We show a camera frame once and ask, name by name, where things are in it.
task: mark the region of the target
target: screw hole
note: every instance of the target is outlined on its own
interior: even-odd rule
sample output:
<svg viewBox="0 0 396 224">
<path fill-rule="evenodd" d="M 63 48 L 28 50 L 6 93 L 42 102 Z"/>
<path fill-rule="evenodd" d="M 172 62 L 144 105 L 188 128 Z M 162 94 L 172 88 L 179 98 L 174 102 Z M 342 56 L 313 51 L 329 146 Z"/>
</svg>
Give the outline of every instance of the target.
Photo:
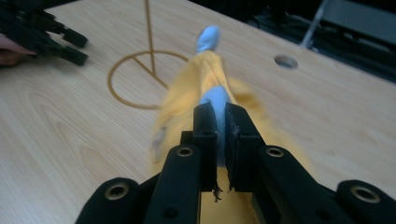
<svg viewBox="0 0 396 224">
<path fill-rule="evenodd" d="M 178 210 L 174 207 L 168 207 L 163 211 L 163 216 L 169 219 L 175 219 L 178 217 Z"/>
<path fill-rule="evenodd" d="M 355 197 L 367 203 L 379 203 L 381 201 L 378 194 L 366 187 L 354 186 L 350 188 L 350 191 Z"/>
<path fill-rule="evenodd" d="M 268 155 L 272 157 L 283 157 L 283 155 L 285 155 L 285 153 L 282 150 L 274 147 L 268 148 L 266 152 Z"/>
<path fill-rule="evenodd" d="M 184 147 L 177 150 L 177 155 L 180 157 L 189 157 L 192 155 L 192 152 L 191 149 Z"/>
<path fill-rule="evenodd" d="M 115 183 L 105 192 L 105 197 L 111 201 L 123 198 L 129 191 L 129 186 L 124 182 Z"/>
<path fill-rule="evenodd" d="M 317 214 L 317 216 L 322 220 L 325 220 L 325 221 L 332 220 L 332 216 L 330 216 L 330 214 L 328 212 L 326 212 L 325 210 L 318 209 L 315 211 L 315 214 Z"/>
<path fill-rule="evenodd" d="M 275 63 L 283 68 L 295 69 L 298 67 L 297 61 L 287 55 L 276 55 Z"/>
</svg>

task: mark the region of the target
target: wooden table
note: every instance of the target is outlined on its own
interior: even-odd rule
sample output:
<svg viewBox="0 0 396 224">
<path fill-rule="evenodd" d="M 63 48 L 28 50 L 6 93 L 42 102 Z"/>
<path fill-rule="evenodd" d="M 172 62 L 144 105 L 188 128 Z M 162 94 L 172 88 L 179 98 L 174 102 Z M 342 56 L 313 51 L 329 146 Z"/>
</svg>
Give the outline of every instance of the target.
<svg viewBox="0 0 396 224">
<path fill-rule="evenodd" d="M 151 176 L 156 111 L 123 105 L 106 86 L 112 64 L 149 47 L 143 1 L 84 0 L 49 12 L 90 39 L 82 50 L 90 59 L 83 67 L 38 59 L 0 70 L 0 223 L 73 223 L 104 181 Z M 204 27 L 220 26 L 226 72 L 257 92 L 276 126 L 309 155 L 319 183 L 335 189 L 360 179 L 396 198 L 394 84 L 188 1 L 153 0 L 151 17 L 155 49 L 187 57 Z M 278 54 L 298 68 L 277 66 Z M 157 57 L 167 83 L 183 64 Z M 136 63 L 114 81 L 138 103 L 159 103 L 166 93 Z"/>
</svg>

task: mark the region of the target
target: person's hand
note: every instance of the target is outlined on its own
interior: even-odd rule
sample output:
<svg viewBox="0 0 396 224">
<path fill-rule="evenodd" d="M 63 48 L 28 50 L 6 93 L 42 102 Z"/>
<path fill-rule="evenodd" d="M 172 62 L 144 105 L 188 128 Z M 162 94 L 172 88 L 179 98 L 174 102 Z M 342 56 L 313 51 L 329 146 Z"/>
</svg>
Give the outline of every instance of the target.
<svg viewBox="0 0 396 224">
<path fill-rule="evenodd" d="M 16 44 L 6 36 L 0 35 L 0 65 L 15 65 L 26 54 L 35 53 Z"/>
</svg>

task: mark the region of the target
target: yellow fabric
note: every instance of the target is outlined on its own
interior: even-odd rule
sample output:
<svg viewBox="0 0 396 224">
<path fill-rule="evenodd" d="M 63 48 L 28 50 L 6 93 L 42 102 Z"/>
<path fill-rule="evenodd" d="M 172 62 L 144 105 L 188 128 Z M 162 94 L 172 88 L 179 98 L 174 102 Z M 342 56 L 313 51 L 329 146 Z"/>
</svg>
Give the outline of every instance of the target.
<svg viewBox="0 0 396 224">
<path fill-rule="evenodd" d="M 251 89 L 241 81 L 226 77 L 222 59 L 218 54 L 204 51 L 186 64 L 163 100 L 153 132 L 152 156 L 155 161 L 152 166 L 153 174 L 161 171 L 167 152 L 179 144 L 181 132 L 192 130 L 193 109 L 199 104 L 201 97 L 207 90 L 218 85 L 225 88 L 233 104 L 241 105 L 246 109 L 268 145 L 288 149 L 305 169 L 309 168 L 304 153 L 271 124 L 271 120 Z M 257 223 L 250 204 L 250 194 L 228 192 L 229 182 L 225 168 L 218 169 L 218 181 L 219 186 L 224 190 L 220 194 L 222 200 L 215 203 L 212 193 L 203 193 L 201 222 Z"/>
</svg>

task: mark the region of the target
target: black object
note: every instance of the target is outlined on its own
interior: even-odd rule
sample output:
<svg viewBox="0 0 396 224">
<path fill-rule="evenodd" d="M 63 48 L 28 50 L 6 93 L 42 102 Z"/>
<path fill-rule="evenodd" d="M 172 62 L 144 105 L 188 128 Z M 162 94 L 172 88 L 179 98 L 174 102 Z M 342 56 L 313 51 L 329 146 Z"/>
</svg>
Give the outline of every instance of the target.
<svg viewBox="0 0 396 224">
<path fill-rule="evenodd" d="M 380 189 L 357 180 L 326 189 L 285 148 L 265 145 L 244 108 L 227 104 L 226 120 L 230 188 L 252 192 L 261 223 L 396 223 L 396 202 Z M 107 181 L 77 223 L 199 223 L 200 192 L 219 193 L 214 123 L 211 105 L 197 106 L 193 131 L 183 132 L 160 174 L 139 186 Z"/>
<path fill-rule="evenodd" d="M 190 0 L 239 21 L 245 21 L 263 7 L 262 0 Z"/>
<path fill-rule="evenodd" d="M 88 39 L 57 22 L 44 9 L 57 7 L 76 0 L 1 0 L 0 33 L 39 56 L 61 57 L 71 63 L 83 65 L 88 56 L 77 49 L 63 47 L 50 38 L 47 32 L 63 35 L 63 39 L 84 48 Z"/>
</svg>

